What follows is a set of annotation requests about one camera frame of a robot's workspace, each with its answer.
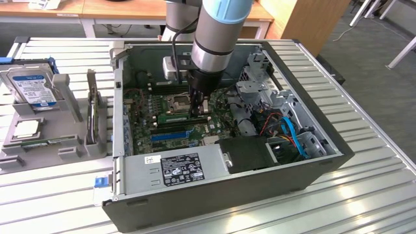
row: gray carpet floor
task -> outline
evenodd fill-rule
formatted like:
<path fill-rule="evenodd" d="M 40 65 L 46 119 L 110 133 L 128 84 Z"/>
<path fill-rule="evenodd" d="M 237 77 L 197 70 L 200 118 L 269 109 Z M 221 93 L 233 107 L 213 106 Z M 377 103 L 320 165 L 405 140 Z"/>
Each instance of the gray carpet floor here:
<path fill-rule="evenodd" d="M 349 28 L 353 15 L 345 11 L 321 56 L 341 73 L 346 82 L 344 88 L 364 110 L 381 126 L 400 148 L 416 161 L 416 53 L 410 52 L 393 70 L 385 65 L 390 62 L 410 38 L 401 38 L 388 23 L 376 19 L 386 28 L 369 19 L 362 19 L 356 28 L 340 41 L 333 42 L 340 33 Z M 120 37 L 126 25 L 108 35 L 106 29 L 96 25 L 97 37 Z M 84 37 L 80 25 L 0 23 L 0 56 L 5 56 L 16 36 L 29 37 Z M 133 25 L 128 38 L 154 38 L 158 27 L 145 29 Z"/>

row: motherboard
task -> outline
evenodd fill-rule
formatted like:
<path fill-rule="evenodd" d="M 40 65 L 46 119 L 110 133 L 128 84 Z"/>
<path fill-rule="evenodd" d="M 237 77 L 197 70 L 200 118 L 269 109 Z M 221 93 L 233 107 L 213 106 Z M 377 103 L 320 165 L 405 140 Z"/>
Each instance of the motherboard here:
<path fill-rule="evenodd" d="M 178 93 L 182 88 L 172 89 L 165 85 L 124 90 L 128 155 L 209 145 L 220 139 L 238 136 L 225 88 L 212 93 L 209 113 L 197 118 L 189 117 L 189 97 L 186 92 Z"/>

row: robotic arm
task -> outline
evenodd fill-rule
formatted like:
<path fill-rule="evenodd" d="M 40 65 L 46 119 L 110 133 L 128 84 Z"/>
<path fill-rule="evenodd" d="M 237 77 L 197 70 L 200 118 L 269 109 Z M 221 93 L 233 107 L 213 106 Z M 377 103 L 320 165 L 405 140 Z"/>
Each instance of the robotic arm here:
<path fill-rule="evenodd" d="M 186 76 L 190 115 L 197 116 L 204 113 L 204 100 L 209 100 L 210 93 L 218 86 L 253 0 L 176 0 L 176 2 L 189 4 L 176 3 L 176 7 L 182 7 L 180 13 L 182 19 L 188 16 L 186 9 L 190 9 L 189 13 L 193 14 L 197 9 L 194 6 L 202 2 L 190 54 L 190 63 L 196 69 L 189 70 Z M 194 19 L 196 16 L 176 22 L 181 21 L 184 25 L 186 21 L 189 25 Z M 168 16 L 166 28 L 172 29 L 170 22 Z"/>

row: blue tab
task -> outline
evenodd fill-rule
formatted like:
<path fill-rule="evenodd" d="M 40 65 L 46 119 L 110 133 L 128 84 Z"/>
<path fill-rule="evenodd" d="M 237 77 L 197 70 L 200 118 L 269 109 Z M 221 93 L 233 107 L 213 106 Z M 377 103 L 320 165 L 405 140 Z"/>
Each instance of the blue tab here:
<path fill-rule="evenodd" d="M 0 57 L 0 64 L 10 64 L 13 62 L 13 58 Z"/>
<path fill-rule="evenodd" d="M 108 177 L 98 177 L 96 178 L 94 188 L 104 188 L 108 187 Z"/>

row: warning label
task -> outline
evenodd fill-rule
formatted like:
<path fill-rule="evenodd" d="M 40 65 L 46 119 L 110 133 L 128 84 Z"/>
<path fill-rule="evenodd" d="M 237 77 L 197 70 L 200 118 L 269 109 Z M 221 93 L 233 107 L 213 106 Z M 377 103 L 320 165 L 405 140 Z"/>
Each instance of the warning label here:
<path fill-rule="evenodd" d="M 56 99 L 52 90 L 46 87 L 49 84 L 46 84 L 44 76 L 13 77 L 13 81 L 29 104 L 38 107 L 56 104 Z"/>
<path fill-rule="evenodd" d="M 161 158 L 160 164 L 165 186 L 205 179 L 197 153 Z"/>

